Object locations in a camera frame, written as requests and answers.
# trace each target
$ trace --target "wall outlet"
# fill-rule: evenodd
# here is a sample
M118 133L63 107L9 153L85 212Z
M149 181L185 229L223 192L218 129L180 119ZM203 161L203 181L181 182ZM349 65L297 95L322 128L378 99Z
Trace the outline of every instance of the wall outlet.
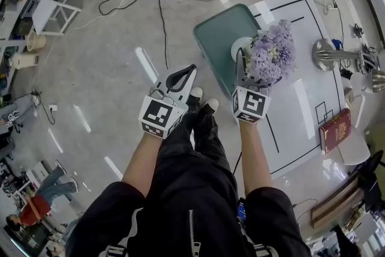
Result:
M48 108L49 108L49 110L52 109L52 111L58 111L58 105L56 105L56 104L48 105Z

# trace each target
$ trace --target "fiducial marker cube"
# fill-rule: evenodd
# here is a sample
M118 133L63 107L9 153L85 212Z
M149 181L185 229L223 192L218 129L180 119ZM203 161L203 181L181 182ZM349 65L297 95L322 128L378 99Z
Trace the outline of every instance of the fiducial marker cube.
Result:
M265 117L271 98L260 92L237 86L232 100L234 116L239 120L255 123Z
M182 120L185 112L177 106L145 96L139 113L141 129L165 139Z

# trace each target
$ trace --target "plastic container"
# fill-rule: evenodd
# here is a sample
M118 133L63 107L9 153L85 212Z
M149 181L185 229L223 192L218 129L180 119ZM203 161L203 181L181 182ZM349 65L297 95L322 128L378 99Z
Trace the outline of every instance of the plastic container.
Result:
M255 36L259 29L253 14L244 4L234 5L194 28L194 37L229 98L235 89L235 62L231 57L231 47L241 37Z
M37 66L38 60L39 54L36 52L16 53L12 57L12 66L17 70L24 67L34 67Z
M44 34L36 34L35 31L31 31L26 38L26 48L31 51L44 47L47 42L47 37Z

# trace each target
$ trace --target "person in red shirt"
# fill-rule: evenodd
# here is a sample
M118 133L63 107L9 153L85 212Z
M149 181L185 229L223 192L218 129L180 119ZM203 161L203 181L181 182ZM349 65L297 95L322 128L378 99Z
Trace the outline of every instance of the person in red shirt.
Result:
M79 191L78 184L74 178L70 179L71 182L56 185L56 181L64 176L66 171L59 161L56 161L55 165L56 168L44 179L35 196L25 195L27 205L20 215L12 214L6 218L7 224L12 230L18 231L21 225L31 226L36 224L51 210L52 202L56 197Z

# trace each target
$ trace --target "zipper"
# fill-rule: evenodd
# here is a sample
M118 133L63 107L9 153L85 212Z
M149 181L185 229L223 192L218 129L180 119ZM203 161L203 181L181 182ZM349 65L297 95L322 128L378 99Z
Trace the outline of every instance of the zipper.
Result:
M189 225L190 225L190 243L191 243L191 253L192 257L199 257L200 242L194 242L194 220L193 220L193 210L188 211Z

